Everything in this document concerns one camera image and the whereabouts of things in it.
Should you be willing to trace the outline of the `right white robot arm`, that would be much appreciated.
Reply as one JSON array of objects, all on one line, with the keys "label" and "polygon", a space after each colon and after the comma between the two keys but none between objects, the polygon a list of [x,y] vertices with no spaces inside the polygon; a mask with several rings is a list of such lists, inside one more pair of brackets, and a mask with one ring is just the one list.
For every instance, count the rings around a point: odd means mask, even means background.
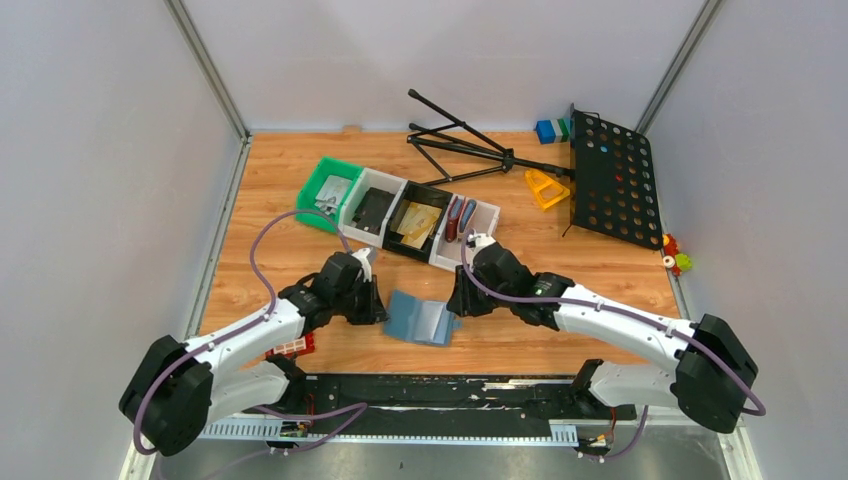
[{"label": "right white robot arm", "polygon": [[644,359],[642,365],[586,361],[570,392],[580,415],[623,405],[676,407],[718,433],[733,432],[743,415],[766,415],[753,391],[759,368],[724,319],[653,314],[568,277],[533,273],[488,234],[473,234],[459,248],[450,312],[480,317],[505,309],[528,325],[592,337]]}]

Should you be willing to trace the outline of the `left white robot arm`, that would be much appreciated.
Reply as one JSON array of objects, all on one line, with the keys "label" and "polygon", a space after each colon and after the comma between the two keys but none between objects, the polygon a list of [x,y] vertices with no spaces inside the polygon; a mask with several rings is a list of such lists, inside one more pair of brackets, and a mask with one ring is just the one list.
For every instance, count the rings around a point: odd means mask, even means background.
[{"label": "left white robot arm", "polygon": [[373,247],[336,252],[319,272],[226,328],[184,342],[170,335],[154,341],[118,403],[134,435],[172,456],[232,414],[272,404],[283,413],[298,411],[306,400],[304,373],[281,355],[252,360],[335,316],[352,325],[386,321],[372,272],[376,257]]}]

